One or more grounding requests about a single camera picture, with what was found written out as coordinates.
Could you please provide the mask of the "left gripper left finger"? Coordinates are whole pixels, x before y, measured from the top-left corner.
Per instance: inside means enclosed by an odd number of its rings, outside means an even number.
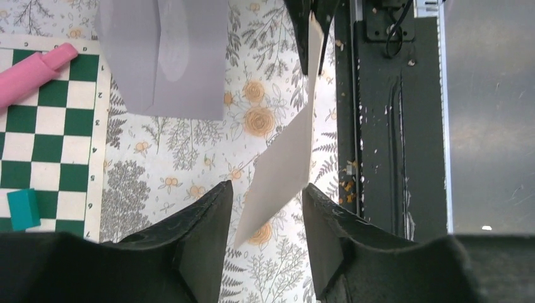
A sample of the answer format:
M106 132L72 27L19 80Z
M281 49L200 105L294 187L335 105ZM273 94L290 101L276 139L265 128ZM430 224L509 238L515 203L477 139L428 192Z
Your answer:
M217 302L232 214L224 181L120 242L1 234L2 302Z

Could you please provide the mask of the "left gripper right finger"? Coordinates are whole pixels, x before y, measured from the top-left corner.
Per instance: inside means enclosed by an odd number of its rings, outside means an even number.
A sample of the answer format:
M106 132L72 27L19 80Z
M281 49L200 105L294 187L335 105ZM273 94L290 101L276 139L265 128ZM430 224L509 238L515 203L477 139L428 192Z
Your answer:
M416 243L302 193L315 294L321 302L533 302L533 235L446 235Z

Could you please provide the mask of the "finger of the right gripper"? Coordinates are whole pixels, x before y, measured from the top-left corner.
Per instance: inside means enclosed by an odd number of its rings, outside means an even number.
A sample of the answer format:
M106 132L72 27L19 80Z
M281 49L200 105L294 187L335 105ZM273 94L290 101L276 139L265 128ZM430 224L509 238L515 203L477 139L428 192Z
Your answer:
M324 56L326 54L327 40L332 19L336 13L340 0L315 0L314 15L323 32L322 52L320 55L319 73L322 72Z
M300 68L305 76L308 75L309 71L308 36L310 14L313 12L312 3L312 0L284 0L293 25Z

